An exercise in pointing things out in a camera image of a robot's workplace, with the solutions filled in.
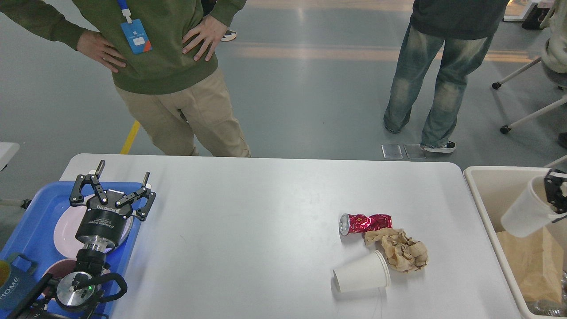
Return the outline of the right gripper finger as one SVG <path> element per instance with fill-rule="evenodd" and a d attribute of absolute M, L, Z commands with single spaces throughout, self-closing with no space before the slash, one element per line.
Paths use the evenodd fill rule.
<path fill-rule="evenodd" d="M 544 178 L 547 202 L 555 208 L 557 213 L 565 213 L 567 209 L 567 198 L 561 189 L 566 181 L 566 172 L 557 169 L 550 169 Z"/>

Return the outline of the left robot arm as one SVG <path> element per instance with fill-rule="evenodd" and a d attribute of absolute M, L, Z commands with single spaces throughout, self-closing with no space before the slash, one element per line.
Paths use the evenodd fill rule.
<path fill-rule="evenodd" d="M 128 290 L 125 279 L 110 271 L 107 249 L 121 244 L 126 224 L 146 220 L 156 193 L 148 184 L 146 172 L 140 188 L 126 194 L 104 189 L 99 181 L 105 161 L 87 175 L 78 175 L 70 206 L 85 207 L 75 238 L 82 243 L 73 270 L 63 277 L 47 272 L 9 313 L 9 319 L 59 319 L 46 310 L 51 299 L 68 312 L 79 312 L 83 319 L 95 315 L 97 307 L 121 298 Z"/>

